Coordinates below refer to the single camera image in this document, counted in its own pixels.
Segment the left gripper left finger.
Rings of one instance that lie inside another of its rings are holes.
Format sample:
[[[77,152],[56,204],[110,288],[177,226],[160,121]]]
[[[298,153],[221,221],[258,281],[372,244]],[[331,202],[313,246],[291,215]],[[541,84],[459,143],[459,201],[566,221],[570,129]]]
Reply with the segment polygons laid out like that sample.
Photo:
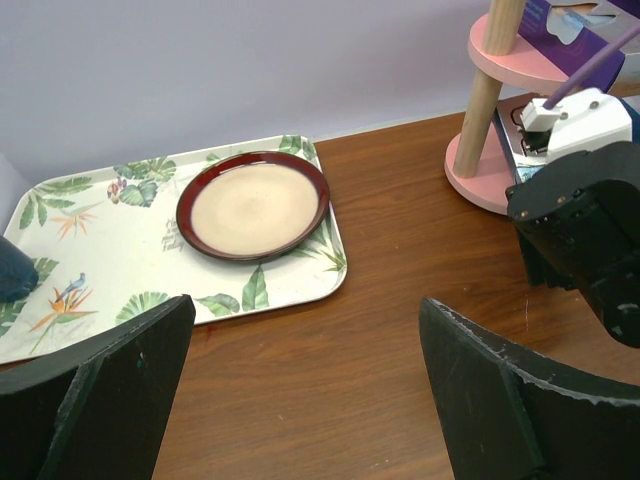
[[[2,371],[2,478],[151,478],[194,320],[176,296]]]

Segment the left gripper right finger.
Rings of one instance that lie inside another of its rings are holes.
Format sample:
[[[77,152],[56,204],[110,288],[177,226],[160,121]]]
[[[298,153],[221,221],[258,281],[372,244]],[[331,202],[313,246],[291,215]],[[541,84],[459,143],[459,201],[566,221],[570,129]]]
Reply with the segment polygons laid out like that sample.
[[[639,388],[557,362],[424,299],[419,335],[457,479],[636,479]]]

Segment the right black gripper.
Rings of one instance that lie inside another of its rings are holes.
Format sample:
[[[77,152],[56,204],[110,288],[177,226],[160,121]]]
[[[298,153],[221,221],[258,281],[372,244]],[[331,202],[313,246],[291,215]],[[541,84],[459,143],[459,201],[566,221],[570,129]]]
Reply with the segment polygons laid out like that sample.
[[[505,192],[527,281],[592,302],[639,302],[639,147],[566,155]]]

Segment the purple toothpaste box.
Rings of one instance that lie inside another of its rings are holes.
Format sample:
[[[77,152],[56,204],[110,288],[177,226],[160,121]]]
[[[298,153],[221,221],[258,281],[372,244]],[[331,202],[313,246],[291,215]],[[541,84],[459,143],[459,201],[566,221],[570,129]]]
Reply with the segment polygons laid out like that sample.
[[[519,35],[571,76],[591,57],[639,23],[635,0],[528,0]],[[639,38],[602,63],[582,85],[627,96],[639,85]]]

